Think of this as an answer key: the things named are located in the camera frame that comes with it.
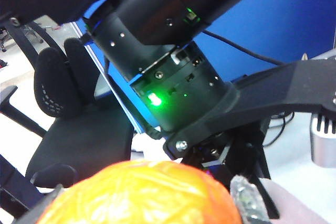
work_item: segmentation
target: blue wall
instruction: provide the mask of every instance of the blue wall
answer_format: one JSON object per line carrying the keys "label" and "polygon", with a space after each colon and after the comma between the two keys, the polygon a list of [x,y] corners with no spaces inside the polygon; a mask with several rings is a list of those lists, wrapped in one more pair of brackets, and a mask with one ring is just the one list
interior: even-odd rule
{"label": "blue wall", "polygon": [[[98,4],[93,5],[92,13]],[[303,53],[314,57],[332,47],[336,26],[336,0],[243,0],[216,20],[208,30],[259,54],[285,62],[299,60]],[[224,80],[273,67],[206,35],[196,42]],[[97,47],[94,51],[102,60]],[[155,119],[112,66],[110,74],[126,91],[144,116]]]}

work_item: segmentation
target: green led light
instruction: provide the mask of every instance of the green led light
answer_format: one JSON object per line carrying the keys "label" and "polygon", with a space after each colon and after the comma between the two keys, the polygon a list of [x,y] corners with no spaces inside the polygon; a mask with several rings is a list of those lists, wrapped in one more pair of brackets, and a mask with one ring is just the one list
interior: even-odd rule
{"label": "green led light", "polygon": [[191,9],[187,8],[188,14],[183,19],[184,22],[188,23],[189,25],[195,25],[196,23],[201,21],[201,18],[197,16],[197,14]]}
{"label": "green led light", "polygon": [[154,106],[160,106],[162,103],[162,100],[155,93],[151,93],[147,97]]}

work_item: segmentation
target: black plastic housing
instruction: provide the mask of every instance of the black plastic housing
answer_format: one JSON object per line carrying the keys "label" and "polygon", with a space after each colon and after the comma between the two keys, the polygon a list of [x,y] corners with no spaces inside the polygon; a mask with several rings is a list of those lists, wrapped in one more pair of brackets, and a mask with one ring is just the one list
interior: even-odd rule
{"label": "black plastic housing", "polygon": [[[131,87],[166,132],[200,118],[228,88],[194,42],[165,57]],[[162,103],[152,104],[151,94]]]}
{"label": "black plastic housing", "polygon": [[145,45],[181,45],[240,0],[119,0],[118,16]]}
{"label": "black plastic housing", "polygon": [[141,44],[115,12],[105,17],[92,32],[92,37],[126,81],[132,80],[138,73],[174,48],[174,45]]}

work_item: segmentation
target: plastic wrap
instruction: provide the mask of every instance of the plastic wrap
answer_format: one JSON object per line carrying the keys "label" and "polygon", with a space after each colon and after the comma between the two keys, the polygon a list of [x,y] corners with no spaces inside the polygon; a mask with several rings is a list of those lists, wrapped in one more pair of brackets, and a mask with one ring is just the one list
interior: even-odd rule
{"label": "plastic wrap", "polygon": [[263,198],[257,187],[245,177],[236,175],[231,180],[230,194],[244,224],[270,223]]}
{"label": "plastic wrap", "polygon": [[226,188],[175,162],[109,166],[59,196],[38,224],[241,224]]}

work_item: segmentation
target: orange fruit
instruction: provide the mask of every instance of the orange fruit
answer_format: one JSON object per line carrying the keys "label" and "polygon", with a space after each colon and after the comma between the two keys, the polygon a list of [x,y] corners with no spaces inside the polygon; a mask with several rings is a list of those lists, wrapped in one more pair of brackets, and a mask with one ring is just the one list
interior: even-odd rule
{"label": "orange fruit", "polygon": [[175,162],[111,165],[60,195],[38,224],[242,224],[226,188]]}

